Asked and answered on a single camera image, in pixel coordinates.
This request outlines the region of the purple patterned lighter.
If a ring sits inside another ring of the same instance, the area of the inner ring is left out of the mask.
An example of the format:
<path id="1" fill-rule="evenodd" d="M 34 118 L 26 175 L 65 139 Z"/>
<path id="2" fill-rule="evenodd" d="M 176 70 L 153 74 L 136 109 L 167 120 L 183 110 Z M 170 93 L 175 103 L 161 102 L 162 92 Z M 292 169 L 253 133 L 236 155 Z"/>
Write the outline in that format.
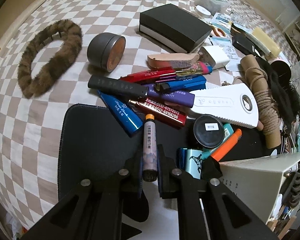
<path id="1" fill-rule="evenodd" d="M 145 116 L 142 151 L 142 178 L 153 182 L 158 177 L 156 125 L 153 114 Z"/>

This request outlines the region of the white storage box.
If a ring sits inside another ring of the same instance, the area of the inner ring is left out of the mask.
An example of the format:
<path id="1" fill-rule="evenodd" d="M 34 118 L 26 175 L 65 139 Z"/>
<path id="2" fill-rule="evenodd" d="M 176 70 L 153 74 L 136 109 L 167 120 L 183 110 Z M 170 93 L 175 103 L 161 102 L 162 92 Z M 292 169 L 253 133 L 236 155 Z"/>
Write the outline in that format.
<path id="1" fill-rule="evenodd" d="M 221 181 L 262 222 L 276 209 L 284 174 L 300 162 L 300 152 L 220 163 Z"/>

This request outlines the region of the orange lighter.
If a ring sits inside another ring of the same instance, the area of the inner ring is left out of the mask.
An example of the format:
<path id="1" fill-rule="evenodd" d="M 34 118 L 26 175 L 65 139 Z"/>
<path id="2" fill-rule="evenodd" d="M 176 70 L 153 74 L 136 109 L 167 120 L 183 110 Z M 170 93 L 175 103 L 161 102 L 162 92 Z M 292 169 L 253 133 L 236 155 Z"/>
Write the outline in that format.
<path id="1" fill-rule="evenodd" d="M 236 129 L 236 131 L 211 154 L 211 157 L 216 161 L 220 161 L 238 143 L 241 136 L 241 129 Z"/>

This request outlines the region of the black white mouse pad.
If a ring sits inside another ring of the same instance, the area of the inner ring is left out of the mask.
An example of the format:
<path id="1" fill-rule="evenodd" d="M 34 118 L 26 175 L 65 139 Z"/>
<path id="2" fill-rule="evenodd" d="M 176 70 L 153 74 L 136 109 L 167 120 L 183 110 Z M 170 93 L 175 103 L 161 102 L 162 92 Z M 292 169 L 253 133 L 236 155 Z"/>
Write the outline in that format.
<path id="1" fill-rule="evenodd" d="M 156 132 L 157 144 L 174 160 L 177 149 L 185 142 L 187 128 L 175 129 L 157 122 Z M 122 169 L 126 160 L 142 154 L 142 146 L 143 131 L 129 136 L 108 109 L 83 104 L 71 106 L 64 117 L 58 156 L 59 201 L 84 179 L 107 179 Z M 143 218 L 135 221 L 146 221 L 149 205 L 143 191 L 137 209 L 142 211 Z M 122 215 L 133 219 L 127 211 Z"/>

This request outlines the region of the round black tin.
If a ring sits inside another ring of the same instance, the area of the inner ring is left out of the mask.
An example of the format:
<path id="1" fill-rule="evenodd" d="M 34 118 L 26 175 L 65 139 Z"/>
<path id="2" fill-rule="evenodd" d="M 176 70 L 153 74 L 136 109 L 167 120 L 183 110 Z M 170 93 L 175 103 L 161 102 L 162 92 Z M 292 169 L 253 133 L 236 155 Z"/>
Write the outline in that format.
<path id="1" fill-rule="evenodd" d="M 216 148 L 224 140 L 224 128 L 219 119 L 210 114 L 203 114 L 194 121 L 195 139 L 203 148 Z"/>

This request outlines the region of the blue lighter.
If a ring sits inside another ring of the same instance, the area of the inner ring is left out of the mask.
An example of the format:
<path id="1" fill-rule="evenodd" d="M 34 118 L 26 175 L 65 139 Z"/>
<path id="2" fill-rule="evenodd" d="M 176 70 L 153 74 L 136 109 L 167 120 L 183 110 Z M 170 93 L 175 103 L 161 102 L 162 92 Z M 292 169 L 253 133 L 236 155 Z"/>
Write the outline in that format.
<path id="1" fill-rule="evenodd" d="M 113 95 L 105 94 L 99 90 L 97 92 L 127 134 L 134 135 L 140 130 L 143 121 L 130 107 Z"/>
<path id="2" fill-rule="evenodd" d="M 206 88 L 206 78 L 203 75 L 185 77 L 178 80 L 160 82 L 154 85 L 158 93 L 170 93 L 177 90 L 193 91 Z"/>

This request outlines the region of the red lighter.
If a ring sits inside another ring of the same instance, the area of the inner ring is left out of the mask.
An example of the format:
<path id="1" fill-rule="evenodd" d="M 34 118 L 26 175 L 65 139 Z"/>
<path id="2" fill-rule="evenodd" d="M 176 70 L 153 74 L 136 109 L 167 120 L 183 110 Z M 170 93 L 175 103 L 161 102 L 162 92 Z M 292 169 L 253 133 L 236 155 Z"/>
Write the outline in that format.
<path id="1" fill-rule="evenodd" d="M 131 83 L 152 83 L 166 77 L 175 77 L 177 74 L 172 67 L 166 67 L 156 70 L 147 70 L 123 76 L 120 80 Z"/>
<path id="2" fill-rule="evenodd" d="M 187 115 L 170 106 L 159 103 L 152 99 L 141 101 L 128 100 L 132 106 L 140 110 L 144 114 L 152 114 L 156 119 L 173 127 L 184 127 Z"/>

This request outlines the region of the white scraper tool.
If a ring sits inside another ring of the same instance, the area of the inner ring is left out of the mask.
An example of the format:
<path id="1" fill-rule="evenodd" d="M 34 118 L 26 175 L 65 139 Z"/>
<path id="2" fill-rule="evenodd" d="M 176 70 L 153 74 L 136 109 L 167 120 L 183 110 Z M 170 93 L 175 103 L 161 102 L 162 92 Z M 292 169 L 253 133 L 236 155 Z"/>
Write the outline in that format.
<path id="1" fill-rule="evenodd" d="M 210 89 L 194 90 L 194 103 L 189 109 L 189 117 L 203 114 L 213 115 L 222 122 L 246 128 L 258 126 L 258 106 L 256 100 L 243 83 Z"/>

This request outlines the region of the black long lighter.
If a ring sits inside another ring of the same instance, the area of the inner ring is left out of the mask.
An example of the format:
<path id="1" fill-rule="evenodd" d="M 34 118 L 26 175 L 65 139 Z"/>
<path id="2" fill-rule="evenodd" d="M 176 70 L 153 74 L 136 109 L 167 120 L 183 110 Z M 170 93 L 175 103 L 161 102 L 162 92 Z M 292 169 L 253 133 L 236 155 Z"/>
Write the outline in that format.
<path id="1" fill-rule="evenodd" d="M 133 98 L 146 98 L 148 95 L 148 87 L 97 75 L 91 76 L 88 81 L 88 88 L 96 89 L 103 93 L 120 94 Z"/>

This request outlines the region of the black hair wig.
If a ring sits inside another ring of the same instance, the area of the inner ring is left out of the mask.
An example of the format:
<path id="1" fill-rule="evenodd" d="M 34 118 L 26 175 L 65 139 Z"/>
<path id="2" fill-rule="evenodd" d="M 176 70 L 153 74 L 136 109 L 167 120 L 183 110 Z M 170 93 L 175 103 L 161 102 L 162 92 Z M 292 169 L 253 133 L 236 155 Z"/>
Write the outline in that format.
<path id="1" fill-rule="evenodd" d="M 282 60 L 269 63 L 261 57 L 255 59 L 267 74 L 267 83 L 277 103 L 279 115 L 290 132 L 296 117 L 300 116 L 300 96 L 292 84 L 290 66 Z"/>

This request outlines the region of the pink leather case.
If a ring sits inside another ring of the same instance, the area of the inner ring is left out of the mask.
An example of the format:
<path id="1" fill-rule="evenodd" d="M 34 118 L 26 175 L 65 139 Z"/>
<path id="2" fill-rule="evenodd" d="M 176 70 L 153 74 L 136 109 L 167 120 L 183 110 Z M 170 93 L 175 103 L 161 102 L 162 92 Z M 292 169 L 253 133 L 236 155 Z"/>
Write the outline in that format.
<path id="1" fill-rule="evenodd" d="M 151 68 L 160 69 L 166 67 L 188 68 L 199 60 L 197 53 L 163 53 L 151 54 L 147 56 L 148 65 Z"/>

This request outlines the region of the white power adapter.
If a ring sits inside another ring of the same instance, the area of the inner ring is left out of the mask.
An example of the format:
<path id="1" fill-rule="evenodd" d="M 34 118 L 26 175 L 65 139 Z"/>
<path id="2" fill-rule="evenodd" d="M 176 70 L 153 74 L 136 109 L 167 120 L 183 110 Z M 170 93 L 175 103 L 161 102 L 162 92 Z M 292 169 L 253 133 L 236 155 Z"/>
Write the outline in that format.
<path id="1" fill-rule="evenodd" d="M 225 67 L 230 59 L 220 46 L 203 46 L 198 51 L 199 58 L 213 69 Z"/>

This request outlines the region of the grey round tin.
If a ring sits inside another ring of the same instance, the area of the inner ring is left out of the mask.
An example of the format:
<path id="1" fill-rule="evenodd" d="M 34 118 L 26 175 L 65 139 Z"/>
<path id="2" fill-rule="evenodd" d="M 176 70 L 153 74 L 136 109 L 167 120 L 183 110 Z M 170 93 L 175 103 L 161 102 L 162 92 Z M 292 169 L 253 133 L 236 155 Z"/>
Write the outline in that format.
<path id="1" fill-rule="evenodd" d="M 90 64 L 111 73 L 122 59 L 126 39 L 114 33 L 100 33 L 89 43 L 87 58 Z"/>

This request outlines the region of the black flat gift box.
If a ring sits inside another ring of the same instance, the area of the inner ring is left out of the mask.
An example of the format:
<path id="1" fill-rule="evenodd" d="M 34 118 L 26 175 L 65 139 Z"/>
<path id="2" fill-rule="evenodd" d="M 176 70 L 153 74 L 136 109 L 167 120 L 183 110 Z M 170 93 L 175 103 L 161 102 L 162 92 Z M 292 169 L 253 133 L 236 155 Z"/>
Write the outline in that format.
<path id="1" fill-rule="evenodd" d="M 139 31 L 176 53 L 194 52 L 210 35 L 212 27 L 173 4 L 140 13 Z"/>

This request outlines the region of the clear plastic container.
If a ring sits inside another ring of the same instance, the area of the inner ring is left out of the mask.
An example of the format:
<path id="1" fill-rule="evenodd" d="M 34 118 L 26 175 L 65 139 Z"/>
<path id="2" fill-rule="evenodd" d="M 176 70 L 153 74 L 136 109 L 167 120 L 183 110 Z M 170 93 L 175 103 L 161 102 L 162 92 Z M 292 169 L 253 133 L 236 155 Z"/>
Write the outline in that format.
<path id="1" fill-rule="evenodd" d="M 194 5 L 200 5 L 207 9 L 211 14 L 225 12 L 229 7 L 227 0 L 194 0 Z"/>

